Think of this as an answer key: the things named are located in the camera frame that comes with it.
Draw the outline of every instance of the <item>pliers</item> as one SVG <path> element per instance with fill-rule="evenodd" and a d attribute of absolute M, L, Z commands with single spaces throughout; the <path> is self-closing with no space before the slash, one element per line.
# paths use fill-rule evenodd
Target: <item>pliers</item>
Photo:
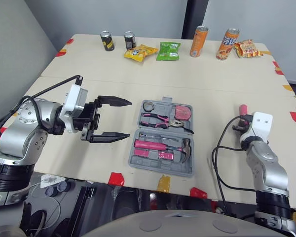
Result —
<path fill-rule="evenodd" d="M 163 116 L 163 115 L 158 115 L 158 114 L 143 114 L 143 117 L 150 117 L 150 118 L 156 118 L 156 119 L 159 119 L 163 122 L 161 123 L 157 123 L 157 124 L 154 124 L 154 123 L 148 123 L 148 122 L 144 122 L 144 121 L 141 121 L 140 122 L 140 125 L 142 126 L 145 126 L 145 127 L 161 127 L 163 129 L 166 129 L 168 127 L 182 127 L 184 130 L 194 134 L 194 132 L 190 129 L 187 129 L 184 127 L 184 122 L 182 121 L 179 121 L 179 120 L 169 120 L 168 116 Z"/>

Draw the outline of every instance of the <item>white table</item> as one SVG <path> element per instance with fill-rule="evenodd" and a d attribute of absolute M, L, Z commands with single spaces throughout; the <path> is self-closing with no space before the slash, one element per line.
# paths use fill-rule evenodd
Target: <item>white table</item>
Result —
<path fill-rule="evenodd" d="M 138 43 L 148 46 L 155 46 L 159 41 L 162 40 L 137 38 Z M 84 76 L 82 87 L 88 89 L 87 101 L 93 101 L 98 95 L 113 95 L 133 103 L 132 106 L 103 106 L 99 109 L 101 118 L 97 133 L 122 132 L 131 136 L 111 144 L 89 144 L 80 141 L 80 133 L 50 135 L 35 171 L 102 183 L 107 183 L 111 173 L 116 172 L 122 173 L 125 186 L 156 190 L 162 173 L 132 168 L 128 165 L 128 158 L 133 146 L 133 134 L 138 129 L 141 102 L 144 99 L 161 100 L 163 96 L 170 96 L 175 103 L 193 106 L 195 175 L 191 178 L 167 175 L 170 176 L 169 192 L 189 195 L 190 189 L 196 187 L 207 192 L 208 198 L 221 199 L 210 154 L 224 126 L 238 115 L 238 106 L 244 103 L 248 105 L 249 113 L 261 111 L 274 116 L 270 147 L 288 173 L 290 203 L 296 207 L 296 122 L 290 115 L 290 111 L 296 112 L 296 98 L 293 92 L 282 86 L 288 84 L 285 77 L 274 72 L 274 59 L 269 55 L 238 59 L 232 53 L 230 58 L 221 62 L 214 56 L 215 45 L 219 45 L 215 41 L 206 42 L 201 57 L 191 58 L 188 56 L 190 40 L 167 41 L 182 42 L 179 61 L 157 62 L 155 56 L 150 56 L 139 64 L 123 58 L 123 38 L 116 38 L 115 50 L 106 52 L 102 49 L 99 36 L 75 35 L 74 42 L 65 46 L 67 53 L 52 61 L 43 72 L 44 76 L 36 80 L 27 94 L 33 95 L 67 77 L 80 74 Z M 257 45 L 267 51 L 263 44 Z M 200 70 L 196 68 L 197 63 L 206 66 L 201 66 Z M 235 71 L 239 64 L 243 64 L 239 74 L 244 75 L 244 68 L 250 68 L 251 63 L 260 72 L 260 76 L 254 76 L 256 80 L 253 80 L 252 74 L 242 79 L 236 77 L 238 74 L 229 77 L 228 72 Z M 228 72 L 221 72 L 221 67 L 228 69 Z M 45 94 L 44 98 L 62 103 L 70 86 L 67 83 L 58 87 Z M 238 140 L 239 136 L 229 129 L 222 144 L 239 147 Z M 245 152 L 220 151 L 220 175 L 228 184 L 253 187 L 252 174 L 245 159 Z M 255 203 L 254 193 L 223 190 L 228 201 Z"/>

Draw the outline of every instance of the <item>green snack bag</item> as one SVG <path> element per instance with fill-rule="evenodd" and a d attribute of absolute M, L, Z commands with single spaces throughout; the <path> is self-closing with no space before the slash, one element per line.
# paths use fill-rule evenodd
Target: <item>green snack bag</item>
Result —
<path fill-rule="evenodd" d="M 179 59 L 178 49 L 181 43 L 160 42 L 157 61 L 174 61 Z"/>

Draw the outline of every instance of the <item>gray plastic tool case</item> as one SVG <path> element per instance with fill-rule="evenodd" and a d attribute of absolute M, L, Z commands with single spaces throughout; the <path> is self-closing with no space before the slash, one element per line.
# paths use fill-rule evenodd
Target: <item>gray plastic tool case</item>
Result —
<path fill-rule="evenodd" d="M 183 121 L 184 127 L 188 128 L 190 130 L 193 130 L 193 109 L 190 105 L 185 104 L 176 104 L 172 103 L 172 98 L 169 97 L 163 97 L 162 101 L 152 101 L 152 100 L 144 100 L 141 104 L 140 114 L 138 117 L 138 126 L 140 129 L 138 129 L 135 132 L 133 146 L 130 151 L 130 156 L 128 163 L 130 166 L 140 169 L 148 169 L 160 173 L 167 173 L 167 174 L 174 174 L 184 177 L 191 177 L 194 174 L 194 141 L 192 138 L 192 134 L 189 131 L 184 130 L 182 127 L 168 127 L 166 129 L 163 128 L 154 128 L 154 127 L 146 127 L 140 125 L 140 122 L 149 122 L 149 123 L 161 123 L 159 119 L 156 118 L 147 118 L 143 117 L 142 114 L 146 114 L 148 112 L 144 111 L 143 104 L 144 102 L 149 101 L 152 102 L 154 105 L 154 109 L 149 112 L 150 114 L 158 114 L 162 116 L 167 116 L 170 120 L 175 119 L 175 110 L 176 105 L 183 105 L 187 106 L 191 110 L 191 117 L 187 121 Z M 140 134 L 153 136 L 152 137 L 140 137 Z M 180 151 L 165 151 L 165 152 L 171 152 L 173 153 L 173 160 L 166 160 L 158 158 L 158 152 L 155 150 L 145 150 L 141 148 L 136 148 L 143 151 L 149 151 L 148 157 L 144 156 L 137 156 L 135 155 L 135 141 L 147 141 L 147 142 L 157 142 L 157 143 L 163 143 L 167 146 L 172 147 L 182 147 L 183 146 L 183 139 L 188 138 L 190 139 L 190 146 L 191 146 L 191 155 L 188 160 L 186 160 L 184 163 L 182 163 L 182 160 L 184 158 L 184 154 Z"/>

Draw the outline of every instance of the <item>gray wall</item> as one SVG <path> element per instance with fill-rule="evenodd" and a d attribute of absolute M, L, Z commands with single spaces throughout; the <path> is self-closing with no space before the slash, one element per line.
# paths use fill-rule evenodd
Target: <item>gray wall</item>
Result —
<path fill-rule="evenodd" d="M 55 54 L 24 0 L 0 0 L 0 117 L 17 103 Z"/>
<path fill-rule="evenodd" d="M 238 28 L 240 40 L 264 43 L 286 79 L 296 83 L 296 0 L 209 0 L 203 25 L 209 40 Z"/>
<path fill-rule="evenodd" d="M 139 37 L 180 39 L 187 0 L 26 0 L 60 50 L 74 34 L 114 36 L 133 31 Z"/>

